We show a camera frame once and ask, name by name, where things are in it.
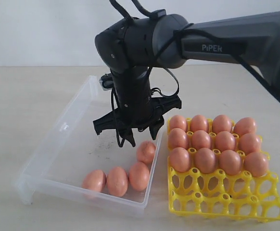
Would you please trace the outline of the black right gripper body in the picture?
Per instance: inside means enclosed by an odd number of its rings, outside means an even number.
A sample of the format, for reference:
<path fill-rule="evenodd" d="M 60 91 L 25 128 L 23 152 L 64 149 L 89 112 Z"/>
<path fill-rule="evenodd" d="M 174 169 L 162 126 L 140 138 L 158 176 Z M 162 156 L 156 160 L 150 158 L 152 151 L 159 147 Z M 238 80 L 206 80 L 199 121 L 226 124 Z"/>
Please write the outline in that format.
<path fill-rule="evenodd" d="M 122 73 L 111 70 L 120 118 L 128 127 L 153 127 L 165 113 L 181 108 L 178 96 L 152 97 L 147 71 L 144 66 L 135 66 Z"/>

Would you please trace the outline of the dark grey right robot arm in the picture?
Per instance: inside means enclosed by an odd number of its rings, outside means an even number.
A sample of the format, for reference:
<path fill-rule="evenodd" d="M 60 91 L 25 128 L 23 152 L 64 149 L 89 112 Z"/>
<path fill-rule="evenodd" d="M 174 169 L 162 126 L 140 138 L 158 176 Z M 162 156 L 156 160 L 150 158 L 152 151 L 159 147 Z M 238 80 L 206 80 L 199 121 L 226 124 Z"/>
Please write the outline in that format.
<path fill-rule="evenodd" d="M 133 129 L 156 138 L 164 114 L 181 108 L 177 94 L 153 97 L 154 67 L 175 69 L 189 59 L 242 65 L 280 103 L 280 12 L 206 23 L 188 23 L 178 14 L 158 19 L 122 19 L 95 37 L 110 73 L 112 110 L 96 119 L 97 134 L 113 129 L 119 146 L 135 144 Z"/>

